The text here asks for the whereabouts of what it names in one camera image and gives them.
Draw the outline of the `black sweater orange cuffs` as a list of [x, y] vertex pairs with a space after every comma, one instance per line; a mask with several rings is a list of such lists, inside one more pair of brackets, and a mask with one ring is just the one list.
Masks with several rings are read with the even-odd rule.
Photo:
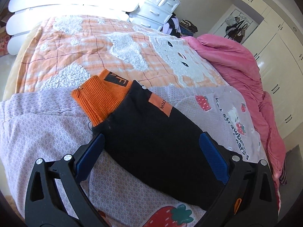
[[71, 95], [106, 152], [149, 187], [207, 210], [229, 180], [215, 141], [137, 81], [104, 70]]

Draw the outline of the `strawberry print bed sheet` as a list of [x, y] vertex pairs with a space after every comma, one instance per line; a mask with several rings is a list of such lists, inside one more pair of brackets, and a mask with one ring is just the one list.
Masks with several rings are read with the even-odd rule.
[[[266, 159], [247, 103], [235, 88], [167, 86], [151, 91], [245, 161]], [[70, 88], [15, 94], [1, 102], [1, 160], [21, 215], [36, 160], [59, 160], [91, 139], [89, 119], [71, 97]], [[81, 186], [113, 226], [143, 226], [150, 221], [158, 226], [194, 226], [204, 215], [201, 208], [143, 184], [106, 152]]]

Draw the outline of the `pink duvet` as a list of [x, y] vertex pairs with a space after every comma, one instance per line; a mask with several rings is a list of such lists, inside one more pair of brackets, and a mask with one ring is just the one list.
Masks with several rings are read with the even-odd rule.
[[287, 183], [286, 146], [276, 122], [272, 98], [263, 89], [259, 67], [253, 54], [242, 44], [228, 38], [204, 34], [184, 38], [202, 58], [207, 59], [223, 79], [245, 99], [255, 130], [273, 169], [273, 178]]

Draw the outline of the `orange plaid bear blanket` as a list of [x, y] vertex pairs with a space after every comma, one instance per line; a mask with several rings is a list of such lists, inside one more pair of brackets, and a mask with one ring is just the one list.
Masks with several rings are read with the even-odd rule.
[[226, 81], [189, 44], [125, 21], [89, 15], [46, 19], [19, 51], [15, 91], [78, 86], [108, 70], [146, 87], [218, 87]]

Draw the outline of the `white wardrobe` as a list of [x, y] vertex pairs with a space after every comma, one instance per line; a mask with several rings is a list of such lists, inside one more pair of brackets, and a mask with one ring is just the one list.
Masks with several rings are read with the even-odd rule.
[[282, 138], [302, 124], [302, 30], [276, 0], [230, 0], [211, 33], [228, 38], [229, 15], [238, 15], [241, 43], [254, 55], [263, 89], [270, 93]]

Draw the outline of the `hanging bags on door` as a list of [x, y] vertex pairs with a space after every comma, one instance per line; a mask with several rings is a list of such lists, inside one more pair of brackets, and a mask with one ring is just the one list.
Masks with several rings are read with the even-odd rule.
[[243, 16], [229, 16], [225, 19], [225, 23], [227, 27], [224, 37], [228, 37], [238, 43], [243, 41], [245, 32], [251, 24], [249, 20]]

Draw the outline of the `white drawer cabinet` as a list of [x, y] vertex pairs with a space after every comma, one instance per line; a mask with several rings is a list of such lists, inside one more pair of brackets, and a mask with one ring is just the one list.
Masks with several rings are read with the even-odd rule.
[[138, 8], [128, 14], [130, 22], [160, 31], [180, 5], [180, 0], [138, 0], [138, 3]]

